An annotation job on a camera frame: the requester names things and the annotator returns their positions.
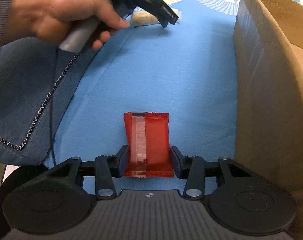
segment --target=wrist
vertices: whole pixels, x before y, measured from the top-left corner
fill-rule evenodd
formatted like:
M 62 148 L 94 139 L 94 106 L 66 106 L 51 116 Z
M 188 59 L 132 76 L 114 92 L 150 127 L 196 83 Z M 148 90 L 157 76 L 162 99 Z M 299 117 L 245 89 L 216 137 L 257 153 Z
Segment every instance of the wrist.
M 50 0 L 12 0 L 2 44 L 35 37 L 37 25 L 46 16 Z

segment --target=blue fabric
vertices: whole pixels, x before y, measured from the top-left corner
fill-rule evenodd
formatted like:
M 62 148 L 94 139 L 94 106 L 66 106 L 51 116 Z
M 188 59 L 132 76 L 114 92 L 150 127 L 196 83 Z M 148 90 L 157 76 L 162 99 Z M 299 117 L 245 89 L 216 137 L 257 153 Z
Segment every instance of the blue fabric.
M 170 144 L 207 161 L 233 157 L 237 80 L 236 17 L 183 0 L 182 21 L 120 31 L 81 79 L 55 138 L 57 162 L 117 153 L 126 144 L 124 112 L 169 112 Z M 177 178 L 115 179 L 120 189 L 180 189 Z M 94 192 L 93 178 L 84 189 Z M 208 180 L 207 193 L 215 189 Z

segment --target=red snack wrapper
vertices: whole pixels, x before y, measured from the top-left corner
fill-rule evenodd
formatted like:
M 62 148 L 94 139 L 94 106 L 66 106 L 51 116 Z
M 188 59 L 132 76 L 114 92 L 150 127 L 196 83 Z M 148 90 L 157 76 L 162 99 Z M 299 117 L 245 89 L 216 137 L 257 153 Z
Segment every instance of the red snack wrapper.
M 169 114 L 125 113 L 130 155 L 125 176 L 173 177 L 169 157 Z

